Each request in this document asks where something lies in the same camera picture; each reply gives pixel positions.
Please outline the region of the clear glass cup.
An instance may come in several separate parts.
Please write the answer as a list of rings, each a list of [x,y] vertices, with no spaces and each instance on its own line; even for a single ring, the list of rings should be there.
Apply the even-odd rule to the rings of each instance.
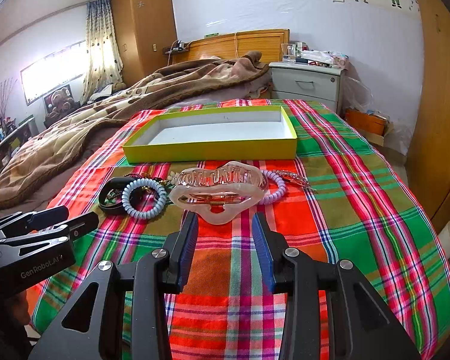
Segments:
[[[294,62],[296,60],[296,45],[294,43],[282,43],[281,53],[283,62]]]

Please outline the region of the tall wooden wardrobe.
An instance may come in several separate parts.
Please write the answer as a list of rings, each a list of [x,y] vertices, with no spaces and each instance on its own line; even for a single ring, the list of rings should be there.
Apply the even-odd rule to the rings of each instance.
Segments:
[[[123,68],[132,86],[167,66],[163,50],[177,40],[172,0],[111,0],[114,31]]]

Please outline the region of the rhinestone hair clip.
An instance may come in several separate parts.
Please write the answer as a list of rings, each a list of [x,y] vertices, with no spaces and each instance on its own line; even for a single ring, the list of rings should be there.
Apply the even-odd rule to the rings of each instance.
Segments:
[[[286,183],[299,186],[303,189],[309,189],[311,187],[309,181],[304,176],[299,175],[295,172],[275,170],[274,173],[277,174]]]

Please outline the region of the grey bedside cabinet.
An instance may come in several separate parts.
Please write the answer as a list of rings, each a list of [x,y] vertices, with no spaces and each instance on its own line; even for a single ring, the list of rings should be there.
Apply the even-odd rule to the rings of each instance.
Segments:
[[[340,112],[345,69],[286,62],[270,63],[269,67],[273,98],[316,101]]]

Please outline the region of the colourful plaid cloth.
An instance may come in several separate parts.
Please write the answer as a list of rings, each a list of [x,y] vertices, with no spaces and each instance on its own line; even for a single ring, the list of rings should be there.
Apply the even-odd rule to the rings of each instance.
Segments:
[[[380,153],[317,102],[236,99],[197,108],[272,104],[283,107],[295,128],[297,157],[252,164],[297,173],[310,187],[288,184],[278,202],[255,205],[223,226],[200,218],[187,285],[180,295],[165,297],[173,359],[278,358],[286,297],[272,295],[263,283],[251,230],[258,211],[291,247],[311,258],[351,260],[388,303],[421,358],[432,359],[450,335],[450,265],[424,209]],[[128,173],[165,179],[170,172],[229,161],[132,168],[122,145],[164,112],[135,111],[49,203],[67,206],[71,217],[96,211],[100,225],[74,242],[74,266],[34,287],[41,294],[31,324],[39,333],[99,261],[136,261],[179,229],[183,211],[176,205],[153,222],[106,217],[97,204],[108,179]]]

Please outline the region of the large pink hair claw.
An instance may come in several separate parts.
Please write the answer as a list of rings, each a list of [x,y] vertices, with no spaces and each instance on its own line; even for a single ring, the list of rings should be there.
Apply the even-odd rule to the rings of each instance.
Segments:
[[[188,168],[170,179],[169,198],[212,225],[226,224],[265,197],[268,182],[255,166],[230,161],[216,169]]]

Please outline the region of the patterned window curtain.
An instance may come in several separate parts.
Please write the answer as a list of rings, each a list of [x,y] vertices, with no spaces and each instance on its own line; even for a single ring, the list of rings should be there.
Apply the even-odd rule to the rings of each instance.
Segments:
[[[86,64],[80,102],[86,103],[105,86],[122,83],[123,63],[115,36],[111,0],[87,3]]]

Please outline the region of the black wristband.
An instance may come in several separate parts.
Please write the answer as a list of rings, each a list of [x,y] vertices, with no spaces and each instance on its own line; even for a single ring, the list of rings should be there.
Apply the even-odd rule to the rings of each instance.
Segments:
[[[98,204],[106,215],[125,215],[126,211],[122,205],[122,193],[124,189],[134,180],[131,176],[113,177],[101,188]]]

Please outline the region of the brown fleece blanket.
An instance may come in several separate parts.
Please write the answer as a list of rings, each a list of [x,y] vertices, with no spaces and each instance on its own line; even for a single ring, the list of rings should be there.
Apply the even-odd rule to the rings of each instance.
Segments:
[[[144,110],[248,84],[269,70],[259,51],[237,59],[197,59],[163,67],[134,85],[83,106],[32,137],[0,174],[0,214],[45,207],[101,145]]]

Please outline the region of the orange cardboard box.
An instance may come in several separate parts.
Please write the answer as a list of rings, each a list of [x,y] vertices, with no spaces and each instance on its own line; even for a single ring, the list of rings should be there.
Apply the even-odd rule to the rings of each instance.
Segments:
[[[389,122],[387,119],[377,115],[369,115],[358,110],[348,108],[345,111],[345,121],[356,130],[373,133],[379,136],[385,134]]]

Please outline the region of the teddy bear picture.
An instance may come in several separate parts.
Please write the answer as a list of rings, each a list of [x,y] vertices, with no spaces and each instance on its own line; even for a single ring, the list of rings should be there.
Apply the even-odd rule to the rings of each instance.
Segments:
[[[61,119],[76,110],[79,104],[74,100],[69,85],[57,88],[43,98],[46,109],[46,120]]]

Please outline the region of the wooden headboard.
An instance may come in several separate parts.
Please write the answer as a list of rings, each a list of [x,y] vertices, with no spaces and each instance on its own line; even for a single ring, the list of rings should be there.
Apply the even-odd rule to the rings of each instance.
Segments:
[[[262,53],[263,63],[282,60],[282,45],[289,42],[289,29],[262,29],[229,33],[190,41],[183,52],[171,56],[172,63],[220,57],[237,59],[249,51]]]

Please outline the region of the wooden wardrobe door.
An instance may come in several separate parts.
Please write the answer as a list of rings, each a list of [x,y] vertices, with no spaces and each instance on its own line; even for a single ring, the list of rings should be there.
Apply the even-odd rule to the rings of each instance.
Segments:
[[[450,222],[450,9],[418,0],[424,36],[424,79],[407,154],[409,187],[435,230]]]

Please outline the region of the yellow-green shallow box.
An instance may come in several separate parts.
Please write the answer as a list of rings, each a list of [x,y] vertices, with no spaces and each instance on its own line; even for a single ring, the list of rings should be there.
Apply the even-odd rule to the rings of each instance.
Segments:
[[[293,159],[297,133],[281,106],[234,106],[154,116],[122,146],[130,164]]]

